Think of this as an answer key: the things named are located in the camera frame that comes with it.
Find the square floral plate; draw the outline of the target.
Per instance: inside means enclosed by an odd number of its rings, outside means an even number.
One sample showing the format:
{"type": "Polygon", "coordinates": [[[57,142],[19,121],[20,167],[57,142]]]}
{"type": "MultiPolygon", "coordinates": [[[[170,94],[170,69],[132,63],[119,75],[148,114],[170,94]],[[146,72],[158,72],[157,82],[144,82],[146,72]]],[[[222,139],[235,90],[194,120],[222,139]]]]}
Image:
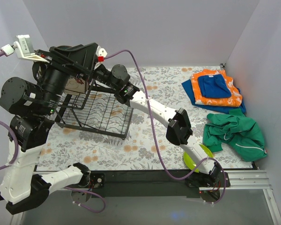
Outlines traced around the square floral plate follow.
{"type": "Polygon", "coordinates": [[[64,93],[78,96],[85,94],[89,88],[89,84],[81,78],[69,78],[65,86],[64,93]]]}

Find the black wire dish rack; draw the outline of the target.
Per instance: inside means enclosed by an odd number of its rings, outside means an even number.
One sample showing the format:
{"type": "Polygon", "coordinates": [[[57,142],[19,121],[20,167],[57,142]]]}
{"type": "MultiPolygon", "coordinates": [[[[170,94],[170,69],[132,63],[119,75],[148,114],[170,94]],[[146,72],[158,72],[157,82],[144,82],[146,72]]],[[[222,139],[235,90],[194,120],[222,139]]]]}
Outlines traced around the black wire dish rack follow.
{"type": "Polygon", "coordinates": [[[62,128],[110,135],[125,139],[133,109],[121,104],[114,90],[89,82],[89,96],[83,109],[57,108],[55,122],[62,128]]]}

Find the large dark teal plate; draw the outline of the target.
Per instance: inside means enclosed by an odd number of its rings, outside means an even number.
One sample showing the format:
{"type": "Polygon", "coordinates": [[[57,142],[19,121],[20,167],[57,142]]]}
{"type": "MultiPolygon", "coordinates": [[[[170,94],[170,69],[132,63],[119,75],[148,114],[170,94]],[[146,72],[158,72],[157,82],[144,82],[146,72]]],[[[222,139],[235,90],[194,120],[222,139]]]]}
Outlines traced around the large dark teal plate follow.
{"type": "Polygon", "coordinates": [[[57,46],[57,48],[62,49],[62,50],[66,50],[66,49],[71,48],[71,46],[68,46],[68,45],[60,45],[60,46],[57,46]]]}

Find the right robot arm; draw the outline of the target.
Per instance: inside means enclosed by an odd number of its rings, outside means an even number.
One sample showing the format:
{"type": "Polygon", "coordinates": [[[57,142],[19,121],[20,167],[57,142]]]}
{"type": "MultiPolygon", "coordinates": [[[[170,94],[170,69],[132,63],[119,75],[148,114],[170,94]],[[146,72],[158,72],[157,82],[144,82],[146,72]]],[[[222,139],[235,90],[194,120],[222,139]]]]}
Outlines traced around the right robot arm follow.
{"type": "Polygon", "coordinates": [[[94,70],[93,77],[113,89],[115,98],[121,104],[142,111],[166,127],[166,139],[182,148],[196,164],[195,169],[199,170],[195,172],[192,169],[189,178],[207,186],[213,186],[220,180],[221,167],[196,141],[185,109],[176,110],[148,98],[143,91],[129,81],[130,75],[123,65],[117,64],[111,70],[100,65],[94,70]]]}

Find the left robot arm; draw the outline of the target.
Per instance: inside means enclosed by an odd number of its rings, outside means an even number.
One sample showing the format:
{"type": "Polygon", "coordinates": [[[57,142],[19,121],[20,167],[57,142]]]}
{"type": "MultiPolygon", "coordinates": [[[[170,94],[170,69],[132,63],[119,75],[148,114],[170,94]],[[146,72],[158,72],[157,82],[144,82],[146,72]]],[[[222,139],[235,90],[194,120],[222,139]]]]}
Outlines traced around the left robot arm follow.
{"type": "Polygon", "coordinates": [[[50,119],[58,107],[71,76],[82,75],[87,80],[98,61],[96,43],[51,47],[27,56],[18,43],[6,45],[1,56],[18,53],[21,59],[34,62],[32,71],[36,83],[19,77],[8,79],[2,89],[0,106],[13,115],[6,126],[9,137],[8,163],[0,185],[0,201],[6,209],[18,214],[40,206],[49,194],[69,185],[86,187],[90,170],[81,163],[51,174],[34,174],[40,153],[54,121],[50,119]]]}

